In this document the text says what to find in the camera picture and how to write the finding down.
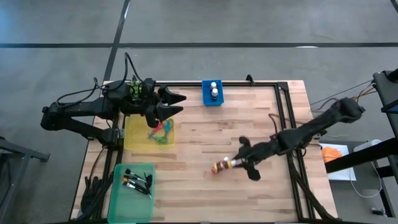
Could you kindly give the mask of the white paper sheet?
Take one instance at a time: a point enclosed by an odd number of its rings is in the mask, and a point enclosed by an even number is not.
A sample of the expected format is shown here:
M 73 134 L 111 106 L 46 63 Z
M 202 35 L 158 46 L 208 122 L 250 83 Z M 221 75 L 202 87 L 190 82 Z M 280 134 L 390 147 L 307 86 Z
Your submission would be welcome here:
M 322 146 L 322 149 L 324 148 L 330 148 L 333 149 L 335 151 L 339 151 L 341 156 L 346 156 L 349 154 L 349 150 L 347 145 L 341 145 L 341 144 L 325 144 L 325 143 L 321 143 L 320 144 Z M 356 181 L 356 176 L 354 173 L 354 169 L 351 168 L 347 168 L 347 169 L 343 169 L 337 172 L 332 172 L 332 173 L 328 173 L 328 179 L 329 180 L 352 180 L 352 181 Z

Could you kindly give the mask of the thin black paintbrush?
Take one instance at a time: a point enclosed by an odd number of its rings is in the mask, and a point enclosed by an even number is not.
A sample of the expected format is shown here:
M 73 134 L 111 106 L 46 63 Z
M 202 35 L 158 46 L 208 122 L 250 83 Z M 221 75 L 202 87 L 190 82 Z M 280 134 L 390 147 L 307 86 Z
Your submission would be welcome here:
M 134 189 L 134 190 L 136 190 L 136 191 L 138 191 L 138 192 L 140 192 L 140 193 L 142 193 L 144 195 L 149 195 L 150 194 L 148 190 L 142 189 L 142 188 L 140 188 L 140 187 L 138 187 L 136 185 L 130 184 L 129 182 L 123 182 L 123 185 L 126 186 L 126 187 L 129 187 L 129 188 L 132 188 L 132 189 Z

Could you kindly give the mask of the grey metal table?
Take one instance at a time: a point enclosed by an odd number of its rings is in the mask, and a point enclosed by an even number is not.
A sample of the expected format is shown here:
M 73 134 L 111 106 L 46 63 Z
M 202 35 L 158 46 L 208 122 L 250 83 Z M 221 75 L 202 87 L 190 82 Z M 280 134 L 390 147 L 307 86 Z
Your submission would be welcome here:
M 47 162 L 49 153 L 19 146 L 0 137 L 0 224 L 6 224 L 22 186 L 29 161 Z

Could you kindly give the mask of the orange paint bottle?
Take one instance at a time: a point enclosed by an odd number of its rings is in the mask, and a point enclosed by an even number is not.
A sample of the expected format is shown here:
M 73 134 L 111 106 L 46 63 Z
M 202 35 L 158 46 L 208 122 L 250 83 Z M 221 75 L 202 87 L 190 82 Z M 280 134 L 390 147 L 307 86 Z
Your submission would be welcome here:
M 229 169 L 229 162 L 228 161 L 219 161 L 213 165 L 213 167 L 211 168 L 211 171 L 214 174 L 218 174 L 225 169 Z

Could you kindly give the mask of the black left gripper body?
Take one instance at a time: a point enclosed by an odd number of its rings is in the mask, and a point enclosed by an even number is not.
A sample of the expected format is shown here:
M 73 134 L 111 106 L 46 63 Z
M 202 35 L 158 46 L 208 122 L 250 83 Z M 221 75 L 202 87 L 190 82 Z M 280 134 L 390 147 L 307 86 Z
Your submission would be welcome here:
M 159 124 L 157 120 L 156 106 L 159 102 L 159 94 L 152 93 L 144 96 L 129 95 L 129 112 L 128 114 L 139 114 L 144 116 L 150 128 L 156 128 Z

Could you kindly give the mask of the blue plastic bin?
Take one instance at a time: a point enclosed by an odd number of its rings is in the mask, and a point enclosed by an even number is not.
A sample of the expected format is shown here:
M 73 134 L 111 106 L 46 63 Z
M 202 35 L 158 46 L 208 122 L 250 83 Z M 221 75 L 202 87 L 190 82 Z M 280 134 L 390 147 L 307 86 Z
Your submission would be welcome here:
M 218 89 L 218 99 L 213 101 L 211 99 L 211 82 L 216 82 Z M 223 84 L 221 80 L 203 80 L 201 82 L 203 104 L 205 106 L 221 106 L 224 103 Z

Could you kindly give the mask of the orange cloth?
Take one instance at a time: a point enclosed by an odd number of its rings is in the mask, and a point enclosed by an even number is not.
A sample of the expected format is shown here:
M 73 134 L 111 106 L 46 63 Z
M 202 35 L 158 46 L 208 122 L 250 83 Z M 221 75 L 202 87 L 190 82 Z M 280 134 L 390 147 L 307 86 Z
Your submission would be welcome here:
M 323 147 L 321 152 L 324 163 L 330 162 L 343 156 L 339 150 L 332 147 Z

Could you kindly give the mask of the black paintbrush silver ferrule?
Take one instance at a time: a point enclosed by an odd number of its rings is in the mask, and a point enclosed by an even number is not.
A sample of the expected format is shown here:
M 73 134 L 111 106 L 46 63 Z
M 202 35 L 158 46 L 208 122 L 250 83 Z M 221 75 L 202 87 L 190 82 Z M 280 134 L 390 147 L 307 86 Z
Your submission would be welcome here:
M 125 177 L 127 177 L 128 179 L 138 180 L 138 181 L 141 181 L 143 183 L 147 182 L 145 178 L 133 173 L 130 169 L 126 169 L 125 170 L 125 174 L 126 174 Z

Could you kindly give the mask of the red-handled scissors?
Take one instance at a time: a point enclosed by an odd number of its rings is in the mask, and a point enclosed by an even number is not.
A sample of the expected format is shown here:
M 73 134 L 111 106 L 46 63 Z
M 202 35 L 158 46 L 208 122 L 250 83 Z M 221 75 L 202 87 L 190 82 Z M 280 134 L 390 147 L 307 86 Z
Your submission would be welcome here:
M 162 128 L 164 128 L 164 124 L 160 122 L 160 123 L 149 133 L 149 138 L 152 137 L 157 131 L 161 130 Z

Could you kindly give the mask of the black metal stand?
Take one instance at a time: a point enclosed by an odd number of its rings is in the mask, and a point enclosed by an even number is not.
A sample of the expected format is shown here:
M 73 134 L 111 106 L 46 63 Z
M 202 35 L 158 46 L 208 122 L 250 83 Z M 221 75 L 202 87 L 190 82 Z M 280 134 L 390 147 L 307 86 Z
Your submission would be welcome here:
M 393 206 L 392 194 L 384 187 L 383 179 L 393 177 L 398 186 L 398 68 L 394 71 L 383 71 L 373 75 L 374 87 L 381 99 L 383 107 L 380 111 L 386 114 L 390 126 L 394 132 L 394 137 L 381 143 L 363 149 L 358 152 L 352 152 L 336 162 L 328 162 L 326 170 L 340 171 L 344 168 L 354 168 L 358 165 L 369 163 L 371 171 L 377 175 L 379 181 L 379 190 L 376 195 L 365 196 L 358 191 L 356 196 L 361 200 L 371 200 L 374 198 L 381 199 L 383 209 L 386 211 L 387 217 L 395 218 L 398 223 L 398 205 Z

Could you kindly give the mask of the yellow paint bottle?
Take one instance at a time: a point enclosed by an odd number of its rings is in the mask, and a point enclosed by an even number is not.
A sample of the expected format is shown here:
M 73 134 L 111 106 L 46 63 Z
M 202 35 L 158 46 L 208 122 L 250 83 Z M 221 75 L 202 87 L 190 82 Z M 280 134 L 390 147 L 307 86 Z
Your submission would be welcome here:
M 217 171 L 221 171 L 225 169 L 232 169 L 236 165 L 237 165 L 237 160 L 225 157 L 223 160 L 217 162 L 215 167 L 217 168 Z

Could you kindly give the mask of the green artificial plant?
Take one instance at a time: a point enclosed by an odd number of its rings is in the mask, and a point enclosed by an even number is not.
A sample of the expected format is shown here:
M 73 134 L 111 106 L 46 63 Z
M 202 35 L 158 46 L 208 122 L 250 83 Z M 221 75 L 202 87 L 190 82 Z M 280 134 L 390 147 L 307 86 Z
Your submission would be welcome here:
M 130 94 L 132 99 L 140 98 L 142 91 L 142 82 L 139 80 L 132 80 L 130 82 Z

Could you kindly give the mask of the yellow translucent plastic tray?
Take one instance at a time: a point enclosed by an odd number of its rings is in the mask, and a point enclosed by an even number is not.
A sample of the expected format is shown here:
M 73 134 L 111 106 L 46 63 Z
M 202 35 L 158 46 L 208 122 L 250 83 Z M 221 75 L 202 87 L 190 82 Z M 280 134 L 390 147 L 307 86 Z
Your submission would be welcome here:
M 149 133 L 154 128 L 147 125 L 146 119 L 138 114 L 130 115 L 125 119 L 124 129 L 124 148 L 132 152 L 144 151 L 149 149 L 161 149 L 171 147 L 175 144 L 174 125 L 168 134 L 168 144 L 157 144 L 153 137 L 149 138 Z M 154 135 L 163 136 L 164 129 L 157 131 Z

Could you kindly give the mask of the paintbrush with yellow ferrule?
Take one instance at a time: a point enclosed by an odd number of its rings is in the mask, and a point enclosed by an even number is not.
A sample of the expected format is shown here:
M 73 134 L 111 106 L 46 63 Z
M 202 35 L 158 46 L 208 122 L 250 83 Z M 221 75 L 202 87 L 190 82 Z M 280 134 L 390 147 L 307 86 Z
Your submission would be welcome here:
M 123 177 L 123 182 L 129 182 L 130 184 L 136 185 L 136 186 L 138 186 L 138 187 L 140 187 L 142 189 L 146 189 L 147 190 L 145 183 L 143 183 L 144 186 L 142 186 L 142 185 L 138 184 L 138 182 L 140 182 L 138 180 L 131 180 L 131 179 L 128 179 L 127 177 Z

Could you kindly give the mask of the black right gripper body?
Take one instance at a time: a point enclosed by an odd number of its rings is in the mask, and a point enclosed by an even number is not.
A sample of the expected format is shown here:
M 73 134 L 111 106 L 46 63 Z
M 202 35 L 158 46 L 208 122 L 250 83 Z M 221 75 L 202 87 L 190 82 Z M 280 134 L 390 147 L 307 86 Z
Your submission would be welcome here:
M 254 181 L 260 180 L 260 172 L 255 166 L 268 157 L 278 154 L 280 150 L 279 143 L 273 138 L 268 142 L 259 142 L 251 145 L 250 140 L 245 136 L 239 137 L 239 143 L 241 144 L 239 150 L 247 149 L 249 153 L 244 159 L 240 159 L 242 164 L 251 165 L 251 169 L 247 171 L 249 179 Z

